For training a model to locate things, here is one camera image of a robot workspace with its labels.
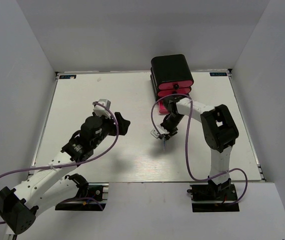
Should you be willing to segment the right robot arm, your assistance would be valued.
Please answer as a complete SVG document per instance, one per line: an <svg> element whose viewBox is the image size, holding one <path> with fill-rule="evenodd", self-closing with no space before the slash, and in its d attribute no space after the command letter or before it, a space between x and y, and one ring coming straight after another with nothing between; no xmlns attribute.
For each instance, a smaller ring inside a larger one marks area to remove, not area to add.
<svg viewBox="0 0 285 240"><path fill-rule="evenodd" d="M221 199L230 185L230 155L239 137L234 119L224 104L206 105L185 96L168 96L163 100L168 114L159 127L159 139L169 140L178 133L178 124L184 116L201 123L205 142L210 148L210 172L208 193L213 199Z"/></svg>

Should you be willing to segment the black pink drawer organizer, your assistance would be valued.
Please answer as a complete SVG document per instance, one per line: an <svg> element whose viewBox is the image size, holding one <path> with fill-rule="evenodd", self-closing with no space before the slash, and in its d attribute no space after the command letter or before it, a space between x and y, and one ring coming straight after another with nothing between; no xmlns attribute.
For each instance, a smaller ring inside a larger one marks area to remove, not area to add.
<svg viewBox="0 0 285 240"><path fill-rule="evenodd" d="M194 84L192 73L183 54L153 57L150 80L156 100L172 94L188 95Z"/></svg>

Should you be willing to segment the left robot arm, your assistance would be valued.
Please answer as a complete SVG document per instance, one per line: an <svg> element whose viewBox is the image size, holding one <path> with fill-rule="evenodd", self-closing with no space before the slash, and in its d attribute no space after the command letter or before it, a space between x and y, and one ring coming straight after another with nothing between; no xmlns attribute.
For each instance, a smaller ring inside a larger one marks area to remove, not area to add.
<svg viewBox="0 0 285 240"><path fill-rule="evenodd" d="M12 189L0 190L0 216L16 234L24 233L47 209L72 202L85 201L95 195L80 174L69 173L78 163L88 160L107 136L124 136L130 121L115 112L115 119L93 114L81 125L61 151L51 160L49 169L39 170Z"/></svg>

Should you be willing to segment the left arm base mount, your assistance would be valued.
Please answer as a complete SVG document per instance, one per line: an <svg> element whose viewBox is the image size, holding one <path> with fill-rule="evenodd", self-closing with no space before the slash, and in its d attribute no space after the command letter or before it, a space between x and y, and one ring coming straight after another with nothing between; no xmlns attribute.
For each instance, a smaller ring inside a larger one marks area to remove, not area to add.
<svg viewBox="0 0 285 240"><path fill-rule="evenodd" d="M71 200L55 206L56 211L102 212L108 200L108 183L89 183L82 192L78 191Z"/></svg>

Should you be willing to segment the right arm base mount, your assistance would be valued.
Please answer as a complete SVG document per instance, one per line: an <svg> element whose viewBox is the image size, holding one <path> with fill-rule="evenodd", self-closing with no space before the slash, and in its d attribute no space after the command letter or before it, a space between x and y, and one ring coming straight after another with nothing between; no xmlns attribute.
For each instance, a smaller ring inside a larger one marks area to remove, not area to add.
<svg viewBox="0 0 285 240"><path fill-rule="evenodd" d="M238 199L236 187L230 187L215 194L208 184L193 184L186 190L191 198L193 213L231 213L239 212L238 203L233 203Z"/></svg>

